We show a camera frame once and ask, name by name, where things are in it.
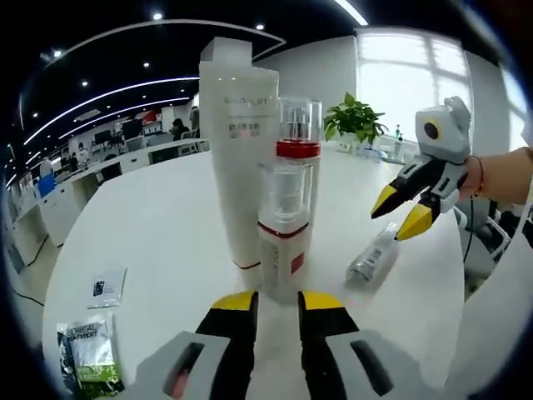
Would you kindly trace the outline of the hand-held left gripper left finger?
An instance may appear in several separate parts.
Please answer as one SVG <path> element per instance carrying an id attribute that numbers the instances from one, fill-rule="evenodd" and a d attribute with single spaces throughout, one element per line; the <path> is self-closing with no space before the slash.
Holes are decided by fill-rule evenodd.
<path id="1" fill-rule="evenodd" d="M 243 399 L 254 368 L 259 293 L 212 304 L 194 332 L 183 331 L 137 367 L 134 399 Z"/>

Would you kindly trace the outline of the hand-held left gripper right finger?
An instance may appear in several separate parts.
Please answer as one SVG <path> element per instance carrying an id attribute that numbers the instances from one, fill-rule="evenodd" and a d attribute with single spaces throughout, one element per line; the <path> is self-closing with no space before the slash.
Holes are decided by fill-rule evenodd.
<path id="1" fill-rule="evenodd" d="M 419 399 L 418 362 L 361 330 L 328 293 L 298 293 L 301 366 L 312 399 Z"/>

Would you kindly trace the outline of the person's right hand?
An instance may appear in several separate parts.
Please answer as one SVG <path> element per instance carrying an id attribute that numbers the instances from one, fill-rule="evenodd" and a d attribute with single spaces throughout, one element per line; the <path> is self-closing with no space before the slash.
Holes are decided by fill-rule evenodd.
<path id="1" fill-rule="evenodd" d="M 484 168 L 482 159 L 471 155 L 466 160 L 466 178 L 459 188 L 460 199 L 480 197 L 484 187 Z"/>

